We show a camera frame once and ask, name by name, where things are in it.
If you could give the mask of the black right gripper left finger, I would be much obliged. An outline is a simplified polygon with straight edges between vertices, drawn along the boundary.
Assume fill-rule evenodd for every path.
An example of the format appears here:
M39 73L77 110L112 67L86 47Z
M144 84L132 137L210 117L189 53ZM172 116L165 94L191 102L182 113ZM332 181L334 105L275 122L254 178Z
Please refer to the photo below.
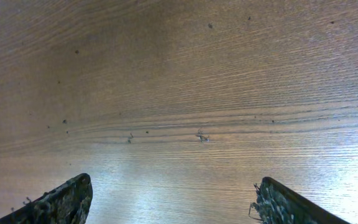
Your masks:
M91 177L87 173L70 178L36 200L0 218L0 224L84 224L93 199Z

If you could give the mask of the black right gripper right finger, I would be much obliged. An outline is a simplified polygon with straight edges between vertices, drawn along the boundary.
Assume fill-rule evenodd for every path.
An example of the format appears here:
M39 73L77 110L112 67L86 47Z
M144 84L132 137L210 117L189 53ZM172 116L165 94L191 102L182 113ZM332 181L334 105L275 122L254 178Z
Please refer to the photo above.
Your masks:
M262 224L349 224L271 177L254 188L257 198L249 211L257 216L249 217Z

